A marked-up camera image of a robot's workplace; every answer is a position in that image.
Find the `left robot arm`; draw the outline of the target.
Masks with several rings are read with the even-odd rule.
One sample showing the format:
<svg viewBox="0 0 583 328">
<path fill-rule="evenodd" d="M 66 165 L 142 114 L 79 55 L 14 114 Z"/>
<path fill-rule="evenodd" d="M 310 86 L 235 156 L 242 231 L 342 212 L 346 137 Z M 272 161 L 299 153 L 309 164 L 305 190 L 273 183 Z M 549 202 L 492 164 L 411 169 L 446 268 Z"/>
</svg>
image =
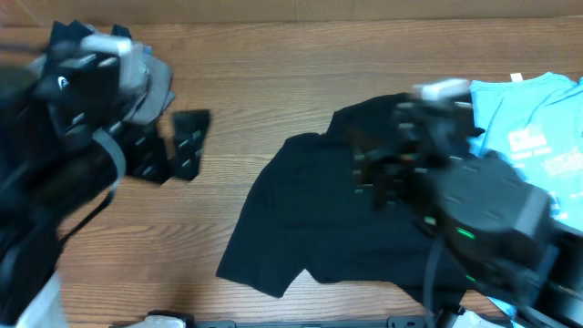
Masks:
<svg viewBox="0 0 583 328">
<path fill-rule="evenodd" d="M 125 177 L 195 179 L 211 116 L 178 111 L 160 135 L 173 73 L 124 26 L 55 23 L 44 46 L 1 48 L 35 55 L 1 68 L 1 324 L 63 327 L 63 220 L 93 199 L 108 207 Z"/>
</svg>

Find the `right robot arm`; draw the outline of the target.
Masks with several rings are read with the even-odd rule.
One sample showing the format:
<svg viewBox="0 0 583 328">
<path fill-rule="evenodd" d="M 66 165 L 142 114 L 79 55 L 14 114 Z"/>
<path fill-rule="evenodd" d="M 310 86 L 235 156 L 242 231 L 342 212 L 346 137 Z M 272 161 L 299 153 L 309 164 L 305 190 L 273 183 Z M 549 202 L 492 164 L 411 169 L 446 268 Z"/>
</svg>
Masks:
<svg viewBox="0 0 583 328">
<path fill-rule="evenodd" d="M 353 175 L 375 203 L 402 202 L 434 239 L 424 275 L 432 304 L 436 263 L 449 250 L 481 293 L 516 308 L 526 327 L 582 324 L 582 234 L 551 215 L 551 198 L 494 151 L 474 156 L 469 94 L 407 96 L 388 120 L 389 142 L 351 128 Z"/>
</svg>

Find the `black t-shirt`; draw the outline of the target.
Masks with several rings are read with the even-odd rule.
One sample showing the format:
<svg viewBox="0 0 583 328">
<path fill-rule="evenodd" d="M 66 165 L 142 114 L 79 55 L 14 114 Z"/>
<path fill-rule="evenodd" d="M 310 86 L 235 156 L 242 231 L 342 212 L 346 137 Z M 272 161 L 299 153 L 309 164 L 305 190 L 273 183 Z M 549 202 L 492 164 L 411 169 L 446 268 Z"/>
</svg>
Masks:
<svg viewBox="0 0 583 328">
<path fill-rule="evenodd" d="M 417 301 L 431 239 L 403 203 L 376 208 L 353 182 L 345 133 L 383 142 L 405 94 L 374 97 L 336 111 L 322 134 L 288 138 L 253 183 L 217 276 L 280 298 L 301 272 L 320 283 L 390 282 Z"/>
</svg>

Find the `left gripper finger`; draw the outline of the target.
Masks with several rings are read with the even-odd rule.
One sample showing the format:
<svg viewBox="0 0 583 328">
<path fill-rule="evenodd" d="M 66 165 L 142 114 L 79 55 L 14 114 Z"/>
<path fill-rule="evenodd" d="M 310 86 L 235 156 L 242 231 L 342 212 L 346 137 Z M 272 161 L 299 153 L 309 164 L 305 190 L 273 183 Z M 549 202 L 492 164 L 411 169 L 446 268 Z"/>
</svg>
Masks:
<svg viewBox="0 0 583 328">
<path fill-rule="evenodd" d="M 163 184 L 172 177 L 166 144 L 155 123 L 127 126 L 125 157 L 126 173 L 133 178 Z"/>
<path fill-rule="evenodd" d="M 199 175 L 210 122 L 210 111 L 207 109 L 177 111 L 173 114 L 175 154 L 172 163 L 175 178 L 193 180 Z"/>
</svg>

